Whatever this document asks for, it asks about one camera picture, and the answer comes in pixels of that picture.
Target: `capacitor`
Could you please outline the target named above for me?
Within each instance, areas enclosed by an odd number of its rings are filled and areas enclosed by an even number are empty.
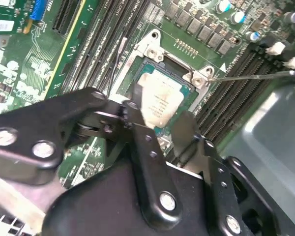
[[[295,24],[295,12],[289,11],[284,14],[284,21],[288,24]]]
[[[234,12],[231,16],[230,16],[230,21],[233,25],[239,24],[239,23],[243,23],[245,20],[245,13],[242,11],[238,11],[238,12]]]
[[[258,41],[258,39],[260,38],[260,34],[258,34],[257,32],[251,32],[251,31],[247,32],[245,36],[247,40],[253,43]]]
[[[221,0],[216,4],[215,10],[217,13],[223,13],[231,9],[231,3],[229,0]]]

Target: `pcie slot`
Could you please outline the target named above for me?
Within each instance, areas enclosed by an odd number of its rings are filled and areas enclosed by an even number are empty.
[[[53,30],[60,35],[65,35],[70,25],[72,24],[76,12],[79,9],[78,5],[81,0],[62,0],[56,20],[53,24]]]

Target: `metal shaft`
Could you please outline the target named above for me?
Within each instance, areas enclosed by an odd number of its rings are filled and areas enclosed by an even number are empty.
[[[274,74],[269,75],[246,75],[240,77],[225,77],[225,78],[214,78],[211,79],[211,82],[223,82],[223,81],[233,81],[233,80],[272,80],[272,79],[281,79],[284,77],[295,76],[294,70],[280,71]]]

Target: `motherboard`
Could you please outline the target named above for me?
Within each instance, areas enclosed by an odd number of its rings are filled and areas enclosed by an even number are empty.
[[[121,103],[138,83],[147,126],[181,167],[171,128],[183,111],[222,150],[282,85],[210,79],[287,68],[295,0],[0,1],[0,114],[89,86]],[[107,167],[92,138],[65,152],[59,178],[69,188]]]

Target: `blue connector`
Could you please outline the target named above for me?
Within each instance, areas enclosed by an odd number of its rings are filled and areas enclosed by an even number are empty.
[[[36,0],[30,18],[34,21],[41,21],[43,19],[48,0]]]

